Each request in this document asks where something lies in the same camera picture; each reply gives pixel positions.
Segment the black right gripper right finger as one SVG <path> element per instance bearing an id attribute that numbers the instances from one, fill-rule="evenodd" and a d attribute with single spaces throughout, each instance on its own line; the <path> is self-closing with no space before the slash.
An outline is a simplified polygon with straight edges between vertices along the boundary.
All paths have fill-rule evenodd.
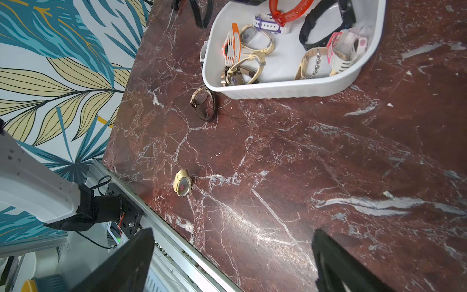
<path id="1" fill-rule="evenodd" d="M 392 292 L 324 230 L 314 232 L 312 250 L 320 292 Z"/>

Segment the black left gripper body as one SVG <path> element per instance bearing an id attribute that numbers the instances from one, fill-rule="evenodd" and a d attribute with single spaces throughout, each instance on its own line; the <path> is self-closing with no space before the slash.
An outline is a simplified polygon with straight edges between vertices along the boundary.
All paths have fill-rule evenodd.
<path id="1" fill-rule="evenodd" d="M 195 24 L 200 29 L 206 29 L 209 26 L 214 11 L 214 1 L 208 0 L 204 16 L 201 15 L 201 9 L 196 0 L 189 0 L 192 8 Z"/>

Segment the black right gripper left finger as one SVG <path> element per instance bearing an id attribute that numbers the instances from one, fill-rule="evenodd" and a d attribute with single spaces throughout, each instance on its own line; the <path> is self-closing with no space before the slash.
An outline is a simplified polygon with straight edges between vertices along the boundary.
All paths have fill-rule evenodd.
<path id="1" fill-rule="evenodd" d="M 152 260 L 155 240 L 151 229 L 139 231 L 73 292 L 142 292 Z"/>

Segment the white orange strap watch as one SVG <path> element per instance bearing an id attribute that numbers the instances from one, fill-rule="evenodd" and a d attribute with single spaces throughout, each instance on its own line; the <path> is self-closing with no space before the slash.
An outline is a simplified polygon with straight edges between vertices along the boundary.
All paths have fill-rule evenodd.
<path id="1" fill-rule="evenodd" d="M 240 61 L 242 45 L 240 31 L 237 23 L 232 23 L 231 30 L 227 33 L 221 50 L 223 53 L 225 66 L 232 67 Z"/>

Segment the beige strap watch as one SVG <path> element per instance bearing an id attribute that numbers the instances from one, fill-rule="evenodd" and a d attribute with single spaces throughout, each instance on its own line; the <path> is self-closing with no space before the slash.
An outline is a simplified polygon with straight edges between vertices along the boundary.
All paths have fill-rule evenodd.
<path id="1" fill-rule="evenodd" d="M 240 40 L 243 49 L 254 53 L 270 55 L 276 45 L 268 33 L 257 30 L 253 25 L 246 25 L 240 31 Z"/>

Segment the brown strap white dial watch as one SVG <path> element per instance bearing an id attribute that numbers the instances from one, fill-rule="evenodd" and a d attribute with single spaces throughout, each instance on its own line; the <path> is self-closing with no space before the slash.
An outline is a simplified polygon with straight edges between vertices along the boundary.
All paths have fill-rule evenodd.
<path id="1" fill-rule="evenodd" d="M 249 77 L 249 80 L 251 80 L 256 73 L 247 67 L 240 66 L 230 77 L 228 77 L 227 73 L 229 69 L 230 67 L 226 66 L 221 73 L 221 85 L 224 87 L 245 85 L 245 78 Z"/>

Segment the red transparent watch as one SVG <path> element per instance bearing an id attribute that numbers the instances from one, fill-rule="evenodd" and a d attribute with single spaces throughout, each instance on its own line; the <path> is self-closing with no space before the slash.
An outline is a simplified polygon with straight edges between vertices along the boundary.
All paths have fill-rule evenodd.
<path id="1" fill-rule="evenodd" d="M 314 0 L 301 0 L 297 6 L 288 12 L 281 12 L 278 9 L 278 0 L 269 0 L 269 10 L 272 19 L 280 26 L 300 18 L 313 4 Z"/>

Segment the silver metal bracelet watch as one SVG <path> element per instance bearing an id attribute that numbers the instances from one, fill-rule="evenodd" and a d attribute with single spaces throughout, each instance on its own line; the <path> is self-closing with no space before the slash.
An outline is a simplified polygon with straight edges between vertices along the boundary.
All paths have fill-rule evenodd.
<path id="1" fill-rule="evenodd" d="M 314 70 L 311 76 L 312 79 L 315 78 L 320 67 L 321 67 L 321 52 L 320 52 L 320 49 L 317 48 L 316 49 L 316 64 L 314 66 Z"/>

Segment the cream strap round watch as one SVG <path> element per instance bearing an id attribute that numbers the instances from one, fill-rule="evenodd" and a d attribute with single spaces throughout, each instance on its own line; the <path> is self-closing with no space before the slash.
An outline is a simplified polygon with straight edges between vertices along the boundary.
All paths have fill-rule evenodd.
<path id="1" fill-rule="evenodd" d="M 294 80 L 306 80 L 312 79 L 312 73 L 316 64 L 316 49 L 320 49 L 321 52 L 321 67 L 318 70 L 315 78 L 323 78 L 330 76 L 331 66 L 327 60 L 328 49 L 326 47 L 316 47 L 308 50 L 299 64 L 298 71 L 294 77 Z"/>

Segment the white pink strap watch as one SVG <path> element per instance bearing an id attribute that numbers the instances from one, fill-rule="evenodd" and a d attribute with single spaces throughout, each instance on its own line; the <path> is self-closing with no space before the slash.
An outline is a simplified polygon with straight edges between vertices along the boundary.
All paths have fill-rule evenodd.
<path id="1" fill-rule="evenodd" d="M 332 34 L 327 44 L 330 76 L 348 70 L 367 51 L 368 38 L 361 34 L 362 27 L 343 29 Z"/>

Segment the black strap watch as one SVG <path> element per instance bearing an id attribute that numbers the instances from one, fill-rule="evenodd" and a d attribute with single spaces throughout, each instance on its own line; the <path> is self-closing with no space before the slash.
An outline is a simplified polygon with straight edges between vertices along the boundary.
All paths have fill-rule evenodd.
<path id="1" fill-rule="evenodd" d="M 299 32 L 299 41 L 306 51 L 315 47 L 326 47 L 335 32 L 350 29 L 355 23 L 352 1 L 319 1 L 306 16 Z"/>

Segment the purple white strap watch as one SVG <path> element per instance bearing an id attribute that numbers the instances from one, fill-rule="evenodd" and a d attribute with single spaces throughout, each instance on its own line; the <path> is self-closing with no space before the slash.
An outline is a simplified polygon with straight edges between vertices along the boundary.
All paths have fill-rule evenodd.
<path id="1" fill-rule="evenodd" d="M 268 14 L 255 14 L 253 27 L 257 31 L 270 32 L 272 34 L 289 34 L 291 31 L 291 24 L 286 23 L 284 26 L 279 25 L 270 13 Z"/>

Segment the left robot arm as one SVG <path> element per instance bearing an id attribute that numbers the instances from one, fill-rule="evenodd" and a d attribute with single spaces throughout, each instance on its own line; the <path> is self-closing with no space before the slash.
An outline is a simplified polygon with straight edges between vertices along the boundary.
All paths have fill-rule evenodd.
<path id="1" fill-rule="evenodd" d="M 120 214 L 120 206 L 99 211 L 83 182 L 116 119 L 96 130 L 99 113 L 130 76 L 109 59 L 77 7 L 77 1 L 1 2 L 1 44 L 45 58 L 54 71 L 1 69 L 1 92 L 15 94 L 1 99 L 1 202 L 65 231 Z"/>

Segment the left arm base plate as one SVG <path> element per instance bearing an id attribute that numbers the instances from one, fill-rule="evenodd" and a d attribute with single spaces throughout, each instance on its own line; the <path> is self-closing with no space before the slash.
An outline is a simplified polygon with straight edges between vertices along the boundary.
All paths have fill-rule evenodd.
<path id="1" fill-rule="evenodd" d="M 132 239 L 140 227 L 141 218 L 143 216 L 142 209 L 129 199 L 114 183 L 109 184 L 106 194 L 117 196 L 121 199 L 122 207 L 119 218 L 116 221 L 116 227 L 121 235 L 125 235 L 129 240 Z"/>

